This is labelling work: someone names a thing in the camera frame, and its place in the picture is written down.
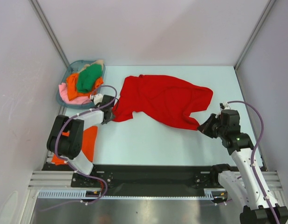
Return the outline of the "red t shirt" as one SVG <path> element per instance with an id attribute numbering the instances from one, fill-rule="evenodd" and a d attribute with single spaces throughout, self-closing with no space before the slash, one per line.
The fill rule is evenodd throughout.
<path id="1" fill-rule="evenodd" d="M 113 108 L 115 122 L 144 112 L 170 127 L 194 130 L 199 123 L 190 115 L 207 110 L 213 91 L 167 75 L 139 75 L 125 78 L 119 101 Z"/>

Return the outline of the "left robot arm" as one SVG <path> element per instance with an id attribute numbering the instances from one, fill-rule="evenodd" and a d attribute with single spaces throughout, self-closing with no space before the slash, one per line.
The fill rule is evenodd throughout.
<path id="1" fill-rule="evenodd" d="M 89 187 L 98 181 L 91 161 L 98 126 L 114 119 L 112 109 L 116 98 L 96 94 L 92 99 L 94 106 L 84 112 L 72 117 L 58 115 L 47 141 L 47 150 L 54 154 L 52 163 L 56 166 L 68 165 L 82 175 L 82 182 Z"/>

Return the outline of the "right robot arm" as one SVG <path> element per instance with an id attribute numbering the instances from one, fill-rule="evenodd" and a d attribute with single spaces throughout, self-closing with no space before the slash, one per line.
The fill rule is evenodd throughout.
<path id="1" fill-rule="evenodd" d="M 288 209 L 279 205 L 269 189 L 254 157 L 254 145 L 249 135 L 240 130 L 238 111 L 224 109 L 218 115 L 212 113 L 198 130 L 210 138 L 220 138 L 239 170 L 241 180 L 228 164 L 214 165 L 210 183 L 215 187 L 222 186 L 242 208 L 240 223 L 285 224 Z"/>

